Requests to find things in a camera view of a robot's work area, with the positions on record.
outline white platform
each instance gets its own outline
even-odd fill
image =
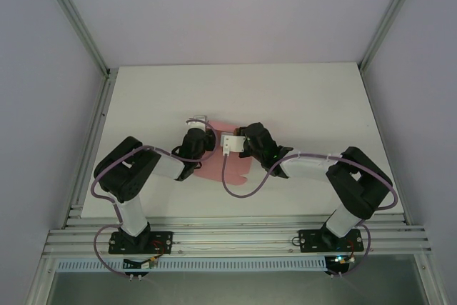
[[[96,164],[127,136],[171,150],[195,114],[239,125],[260,121],[278,144],[302,152],[337,154],[357,146],[391,177],[355,63],[122,67]],[[248,182],[231,190],[245,194],[264,175],[253,161]],[[331,214],[340,204],[327,182],[270,178],[255,196],[235,199],[219,182],[196,176],[184,182],[152,176],[141,201],[147,216],[174,217]],[[383,205],[391,202],[389,194]],[[82,216],[115,214],[88,193]]]

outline pink fabric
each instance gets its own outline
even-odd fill
[[[219,138],[221,138],[222,132],[233,132],[237,126],[222,123],[220,121],[210,121],[209,122],[215,130],[217,130]],[[224,160],[224,156],[222,155],[222,147],[218,146],[216,148],[216,153],[207,161],[202,162],[203,166],[200,169],[194,171],[194,175],[222,182],[222,162]],[[248,179],[243,176],[249,173],[251,169],[252,158],[246,157],[244,159],[240,159],[238,157],[238,153],[230,153],[227,158],[227,165],[226,165],[226,183],[234,186],[242,185]]]

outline white ventilation strip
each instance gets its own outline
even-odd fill
[[[161,257],[153,269],[122,269],[122,259],[107,259],[106,263],[118,271],[326,271],[320,256],[275,258],[167,258]],[[57,272],[108,271],[97,259],[60,259]]]

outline glass panel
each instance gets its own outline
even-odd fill
[[[354,274],[323,272],[175,273],[149,281],[110,273],[57,273],[48,305],[427,304],[412,256],[370,256]]]

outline black mounting plate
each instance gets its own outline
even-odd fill
[[[344,238],[340,239],[335,250],[330,250],[322,242],[321,230],[319,229],[300,230],[298,231],[298,238],[302,253],[350,253],[352,252],[352,246],[349,242],[352,242],[354,245],[354,251],[363,251],[362,236],[358,229],[350,230]]]
[[[160,244],[152,244],[152,241],[158,241]],[[111,234],[109,239],[108,254],[110,255],[159,255],[170,254],[173,246],[172,231],[151,231],[149,232],[148,244],[144,249],[133,245],[118,231]]]

